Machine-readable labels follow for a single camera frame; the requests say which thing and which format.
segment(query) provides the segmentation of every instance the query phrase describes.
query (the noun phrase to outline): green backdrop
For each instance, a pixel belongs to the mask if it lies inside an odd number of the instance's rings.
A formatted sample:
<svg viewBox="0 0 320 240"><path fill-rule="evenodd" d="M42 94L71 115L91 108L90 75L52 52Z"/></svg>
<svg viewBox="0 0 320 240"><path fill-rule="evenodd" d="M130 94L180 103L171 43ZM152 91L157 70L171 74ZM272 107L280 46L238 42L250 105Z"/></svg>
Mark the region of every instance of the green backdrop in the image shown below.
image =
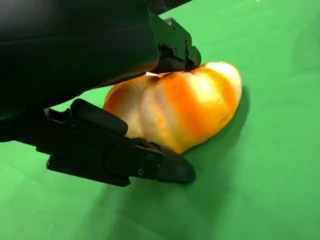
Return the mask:
<svg viewBox="0 0 320 240"><path fill-rule="evenodd" d="M203 62L230 62L243 77L232 123L185 154L197 181L117 188L3 143L0 239L320 239L320 1L194 0L168 16ZM82 97L101 107L107 90Z"/></svg>

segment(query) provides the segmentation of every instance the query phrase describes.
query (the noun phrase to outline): robotic arm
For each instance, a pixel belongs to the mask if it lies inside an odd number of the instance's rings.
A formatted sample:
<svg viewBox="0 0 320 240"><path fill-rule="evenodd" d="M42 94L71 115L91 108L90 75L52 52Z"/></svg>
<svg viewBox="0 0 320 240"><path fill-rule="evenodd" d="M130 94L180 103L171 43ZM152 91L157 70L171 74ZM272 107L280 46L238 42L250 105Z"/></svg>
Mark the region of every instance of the robotic arm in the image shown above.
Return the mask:
<svg viewBox="0 0 320 240"><path fill-rule="evenodd" d="M50 108L146 72L198 67L191 35L156 15L188 1L163 2L1 1L0 142L35 146L50 155L49 170L120 187L129 177L193 182L181 155L126 137L127 124L109 112L82 99Z"/></svg>

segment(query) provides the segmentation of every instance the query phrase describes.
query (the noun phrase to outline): orange bread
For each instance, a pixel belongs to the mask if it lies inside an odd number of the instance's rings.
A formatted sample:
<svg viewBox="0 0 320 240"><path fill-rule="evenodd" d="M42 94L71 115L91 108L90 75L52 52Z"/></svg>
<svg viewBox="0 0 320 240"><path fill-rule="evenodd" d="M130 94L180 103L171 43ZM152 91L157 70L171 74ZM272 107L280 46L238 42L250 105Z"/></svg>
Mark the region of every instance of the orange bread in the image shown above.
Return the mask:
<svg viewBox="0 0 320 240"><path fill-rule="evenodd" d="M128 137L180 154L226 126L241 94L237 69L226 62L209 62L191 72L147 73L116 84L103 109L128 124Z"/></svg>

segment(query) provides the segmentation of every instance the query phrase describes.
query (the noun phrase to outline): green surface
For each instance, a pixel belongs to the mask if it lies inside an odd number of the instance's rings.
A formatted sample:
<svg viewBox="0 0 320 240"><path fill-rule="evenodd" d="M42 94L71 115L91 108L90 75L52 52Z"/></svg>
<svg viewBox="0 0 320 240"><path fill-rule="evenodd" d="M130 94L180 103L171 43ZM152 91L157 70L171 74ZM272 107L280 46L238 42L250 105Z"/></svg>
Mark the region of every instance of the green surface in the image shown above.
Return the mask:
<svg viewBox="0 0 320 240"><path fill-rule="evenodd" d="M194 0L169 15L203 62L243 77L234 121L185 154L197 181L117 188L48 171L46 155L4 143L0 239L320 239L320 1ZM83 98L102 106L106 92Z"/></svg>

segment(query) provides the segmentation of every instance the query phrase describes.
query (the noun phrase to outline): green fabric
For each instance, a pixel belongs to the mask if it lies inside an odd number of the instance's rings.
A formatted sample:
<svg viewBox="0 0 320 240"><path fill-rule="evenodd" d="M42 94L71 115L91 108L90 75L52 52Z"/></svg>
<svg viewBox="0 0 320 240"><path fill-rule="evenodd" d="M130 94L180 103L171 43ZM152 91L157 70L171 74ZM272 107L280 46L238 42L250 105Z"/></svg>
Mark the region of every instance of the green fabric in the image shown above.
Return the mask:
<svg viewBox="0 0 320 240"><path fill-rule="evenodd" d="M117 188L51 172L33 147L3 143L0 239L320 239L320 1L194 0L168 16L202 62L230 62L243 77L234 121L185 154L197 181ZM82 97L101 107L106 93Z"/></svg>

